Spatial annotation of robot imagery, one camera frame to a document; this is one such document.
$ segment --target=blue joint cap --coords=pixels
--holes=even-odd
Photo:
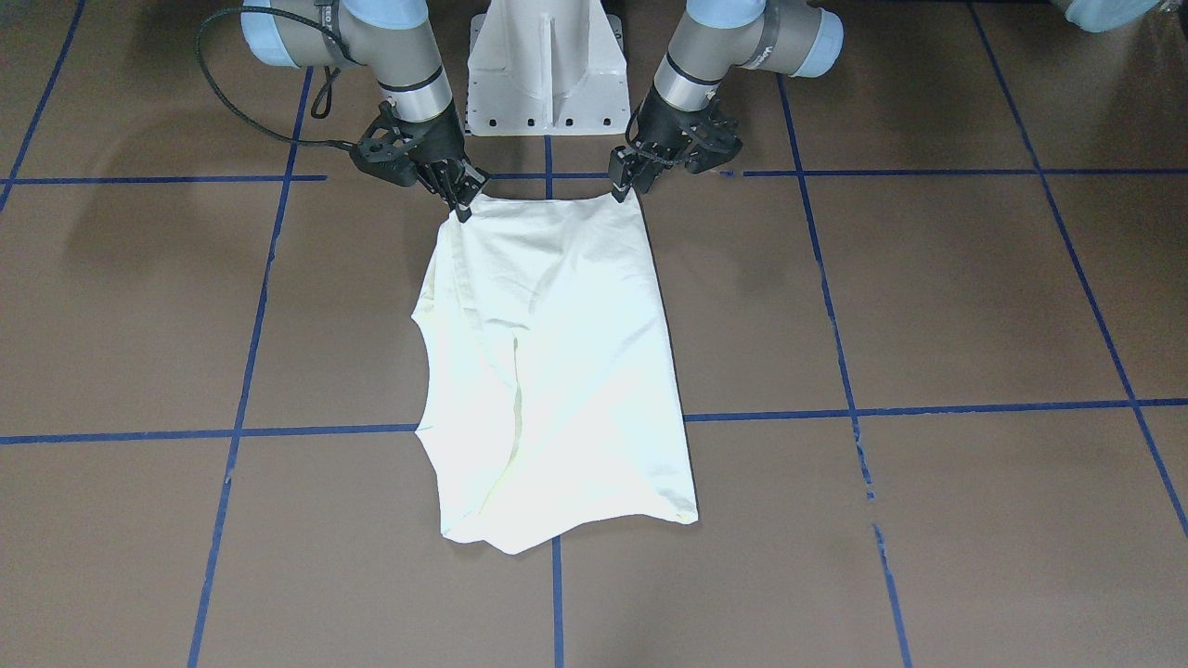
[[[342,5],[356,19],[385,30],[409,30],[429,20],[425,0],[342,0]]]
[[[684,11],[706,27],[742,27],[763,15],[766,0],[688,0]]]

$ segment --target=white cloth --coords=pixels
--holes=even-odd
[[[417,428],[442,535],[517,554],[599,519],[697,519],[684,422],[634,194],[480,195],[442,223],[412,319]]]

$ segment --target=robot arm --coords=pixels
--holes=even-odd
[[[328,29],[266,13],[242,14],[252,52],[271,65],[367,65],[379,83],[380,113],[350,149],[361,171],[409,187],[421,183],[469,218],[489,175],[466,156],[425,0],[245,0],[291,12]]]
[[[841,43],[838,17],[805,0],[688,0],[633,114],[636,137],[611,152],[615,198],[626,198],[632,185],[647,193],[672,166],[700,174],[738,155],[738,122],[722,115],[715,97],[732,65],[815,77],[833,67]]]

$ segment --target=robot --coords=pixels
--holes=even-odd
[[[266,64],[371,68],[379,114],[359,141],[336,147],[348,151],[361,171],[402,187],[419,183],[460,220],[469,218],[472,201],[491,177],[466,155],[462,116],[425,0],[245,0],[208,23],[229,13],[240,15],[248,46]],[[468,77],[472,126],[478,130],[482,114],[475,108],[481,106],[520,115],[538,109],[527,112],[526,122],[503,122],[503,128],[491,118],[482,134],[623,132],[626,143],[611,152],[608,164],[620,202],[632,188],[647,193],[674,166],[699,174],[739,153],[738,122],[722,113],[716,96],[732,67],[820,76],[836,61],[843,38],[838,17],[805,0],[688,0],[647,96],[627,114],[626,63],[613,39],[614,17],[607,18],[598,0],[492,0],[485,19]],[[196,44],[203,65],[206,25]],[[220,99],[248,120],[203,71]],[[606,108],[594,108],[599,105]],[[575,118],[595,122],[575,130]],[[628,136],[632,126],[636,133]]]

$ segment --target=white plastic mount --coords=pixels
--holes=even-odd
[[[470,29],[466,122],[472,134],[621,134],[627,128],[627,61],[617,37],[621,23],[608,19],[599,0],[492,0]]]

